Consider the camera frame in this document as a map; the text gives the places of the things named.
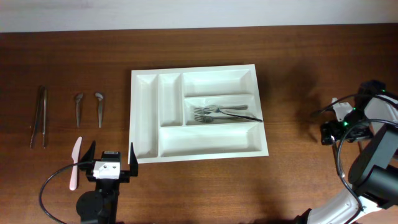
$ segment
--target plastic knife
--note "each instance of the plastic knife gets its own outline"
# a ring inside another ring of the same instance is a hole
[[[73,163],[77,163],[79,160],[80,145],[81,145],[81,137],[78,137],[72,151]],[[73,166],[72,176],[70,177],[69,189],[76,190],[76,188],[77,188],[77,166]]]

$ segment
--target metal tongs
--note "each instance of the metal tongs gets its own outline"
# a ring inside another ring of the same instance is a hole
[[[39,95],[36,104],[35,123],[33,124],[32,137],[30,138],[30,149],[33,149],[35,142],[35,135],[39,128],[41,117],[43,116],[43,148],[46,147],[45,139],[45,122],[47,120],[47,89],[44,86],[39,86]]]

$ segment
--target black wire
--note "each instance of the black wire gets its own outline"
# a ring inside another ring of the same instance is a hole
[[[393,106],[396,110],[398,110],[398,104],[397,104],[397,103],[394,103],[393,101],[391,101],[391,100],[389,100],[389,99],[387,99],[387,98],[384,98],[384,97],[381,97],[381,96],[376,96],[376,95],[368,95],[368,94],[355,93],[355,94],[351,94],[351,95],[348,95],[348,96],[344,96],[344,97],[342,97],[342,98],[340,98],[340,99],[334,101],[333,103],[329,104],[328,106],[326,106],[326,107],[324,107],[324,108],[322,108],[322,109],[320,109],[320,110],[317,110],[317,111],[313,112],[313,113],[311,114],[311,116],[314,117],[314,116],[320,115],[320,114],[322,114],[323,112],[325,112],[327,109],[331,108],[333,105],[335,105],[335,104],[337,104],[337,103],[339,103],[339,102],[341,102],[341,101],[343,101],[343,100],[345,100],[345,99],[347,99],[347,98],[355,97],[355,96],[362,96],[362,97],[369,97],[369,98],[377,98],[377,99],[379,99],[379,100],[382,100],[382,101],[385,101],[385,102],[389,103],[389,104],[390,104],[391,106]]]
[[[43,195],[44,187],[48,184],[48,182],[49,182],[53,177],[55,177],[57,174],[61,173],[62,171],[65,171],[65,170],[67,170],[67,169],[69,169],[69,168],[71,168],[71,167],[73,167],[73,166],[80,166],[80,165],[83,165],[83,164],[92,164],[92,163],[93,163],[92,161],[89,161],[89,162],[77,162],[77,163],[75,163],[75,164],[70,164],[70,165],[68,165],[68,166],[66,166],[66,167],[64,167],[64,168],[62,168],[62,169],[59,169],[59,170],[56,171],[55,173],[53,173],[53,174],[44,182],[42,188],[40,189],[40,193],[39,193],[39,204],[40,204],[40,207],[42,208],[43,212],[44,212],[46,215],[48,215],[52,220],[56,221],[57,223],[66,224],[65,222],[59,220],[58,218],[55,218],[53,215],[50,214],[49,211],[47,211],[47,209],[45,209],[45,207],[44,207],[44,205],[43,205],[43,201],[42,201],[42,195]]]
[[[398,123],[394,123],[392,121],[388,121],[385,119],[367,119],[364,121],[360,121],[355,123],[354,125],[352,125],[352,127],[350,127],[343,135],[343,137],[340,139],[340,144],[338,145],[337,148],[337,153],[336,153],[336,168],[337,168],[337,173],[338,173],[338,177],[340,178],[340,180],[342,181],[343,185],[346,187],[346,189],[351,193],[351,195],[355,198],[355,200],[358,202],[358,209],[356,211],[356,213],[346,222],[346,224],[350,223],[351,221],[353,221],[360,213],[361,211],[363,211],[363,206],[362,206],[362,202],[359,199],[359,197],[356,195],[356,193],[353,191],[353,189],[348,185],[347,181],[344,179],[344,177],[342,176],[342,168],[341,166],[339,166],[338,164],[340,164],[340,152],[341,152],[341,148],[343,147],[343,143],[345,141],[345,139],[347,138],[348,134],[357,126],[362,125],[363,123],[370,123],[370,122],[376,122],[376,123],[384,123],[384,124],[388,124],[394,127],[398,127]]]

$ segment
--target fork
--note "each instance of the fork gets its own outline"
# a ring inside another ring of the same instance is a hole
[[[213,122],[215,119],[231,119],[232,117],[230,116],[210,116],[210,115],[199,115],[199,114],[195,114],[194,116],[194,120],[195,121],[199,121],[199,122],[203,122],[203,123],[210,123]]]
[[[215,106],[215,105],[206,106],[204,108],[197,108],[197,107],[193,108],[193,112],[196,113],[196,114],[222,113],[222,114],[229,115],[229,116],[234,116],[234,117],[237,117],[237,118],[243,118],[243,119],[248,119],[248,120],[251,120],[251,121],[262,122],[262,120],[258,119],[258,118],[252,118],[252,117],[249,117],[249,116],[242,116],[242,115],[226,113],[226,112],[224,112],[222,110],[236,110],[236,109],[224,109],[224,107],[219,107],[219,106]]]
[[[210,114],[212,111],[210,111],[209,107],[211,106],[206,106],[204,108],[198,108],[194,107],[193,112],[197,114]],[[239,105],[239,106],[219,106],[219,109],[221,110],[247,110],[248,106],[247,105]]]

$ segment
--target wooden table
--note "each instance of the wooden table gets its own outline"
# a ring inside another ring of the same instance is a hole
[[[322,206],[343,185],[331,149],[320,144],[319,124],[331,116],[308,114],[370,79],[398,93],[398,25],[0,34],[0,223],[53,223],[38,192],[51,173],[72,163],[78,136],[82,153],[96,140],[96,157],[121,151],[128,168],[131,70],[252,63],[269,157],[140,165],[139,177],[121,184],[118,220],[126,223],[271,223]],[[38,134],[30,150],[41,84],[49,90],[49,144],[43,149]],[[106,97],[101,129],[95,91]],[[73,97],[80,92],[77,129]],[[346,171],[357,155],[355,144],[344,147]],[[76,201],[95,185],[81,174],[71,192],[69,178],[66,172],[48,184],[44,204],[78,223]],[[360,222],[397,220],[395,207]]]

